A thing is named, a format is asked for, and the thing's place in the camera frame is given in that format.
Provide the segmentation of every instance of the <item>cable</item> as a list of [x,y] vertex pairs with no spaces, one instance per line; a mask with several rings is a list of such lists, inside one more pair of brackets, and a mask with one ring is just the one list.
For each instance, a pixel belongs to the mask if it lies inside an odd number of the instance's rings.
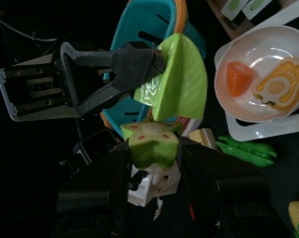
[[1,18],[0,18],[0,23],[9,28],[12,31],[14,31],[16,33],[18,33],[22,37],[30,39],[32,41],[40,41],[40,42],[45,42],[45,43],[50,43],[58,40],[57,38],[41,38],[41,37],[36,37],[34,34],[28,34],[21,32],[18,29],[16,29],[13,26],[10,26]]

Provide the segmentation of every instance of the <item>teal plastic toy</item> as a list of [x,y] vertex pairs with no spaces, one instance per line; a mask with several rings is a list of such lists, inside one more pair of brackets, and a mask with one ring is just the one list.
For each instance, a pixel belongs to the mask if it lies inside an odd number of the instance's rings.
[[[205,58],[205,42],[188,21],[185,0],[131,0],[117,24],[110,50],[121,48],[127,42],[136,41],[157,47],[175,33],[184,33],[189,37]],[[112,109],[102,111],[113,128],[135,122],[135,116],[125,114],[139,112],[136,121],[140,122],[149,110],[149,106],[132,100],[132,97],[124,100],[127,101],[116,104]]]
[[272,159],[277,154],[271,145],[253,141],[236,141],[231,136],[219,137],[219,140],[216,143],[224,153],[259,167],[273,164]]
[[185,0],[131,0],[117,24],[112,50],[129,41],[157,47],[175,33],[183,33],[193,41],[205,57],[205,42],[188,21]]

